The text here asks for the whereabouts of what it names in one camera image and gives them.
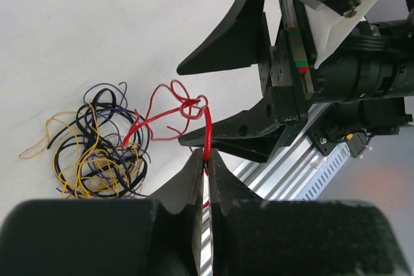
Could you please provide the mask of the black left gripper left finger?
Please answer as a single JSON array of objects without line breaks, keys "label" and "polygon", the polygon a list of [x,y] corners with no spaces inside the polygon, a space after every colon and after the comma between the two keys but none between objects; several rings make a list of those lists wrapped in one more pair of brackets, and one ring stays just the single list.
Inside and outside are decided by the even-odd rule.
[{"label": "black left gripper left finger", "polygon": [[2,275],[198,275],[202,150],[145,199],[29,200],[1,226]]}]

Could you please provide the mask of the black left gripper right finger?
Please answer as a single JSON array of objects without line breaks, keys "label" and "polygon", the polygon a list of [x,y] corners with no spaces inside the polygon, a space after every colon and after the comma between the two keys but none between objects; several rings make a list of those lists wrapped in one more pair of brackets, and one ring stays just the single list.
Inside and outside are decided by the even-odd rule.
[{"label": "black left gripper right finger", "polygon": [[384,214],[357,200],[271,201],[228,170],[209,178],[214,275],[409,275]]}]

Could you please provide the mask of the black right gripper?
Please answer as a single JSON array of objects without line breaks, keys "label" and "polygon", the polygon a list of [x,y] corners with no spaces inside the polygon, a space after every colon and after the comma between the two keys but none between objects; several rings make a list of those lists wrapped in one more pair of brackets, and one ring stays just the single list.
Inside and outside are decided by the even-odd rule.
[{"label": "black right gripper", "polygon": [[294,142],[308,122],[317,89],[310,74],[317,53],[305,5],[279,0],[281,20],[271,42],[264,4],[235,0],[213,32],[177,67],[181,76],[240,69],[256,64],[259,51],[265,95],[251,109],[215,122],[212,130],[214,149],[257,163]]}]

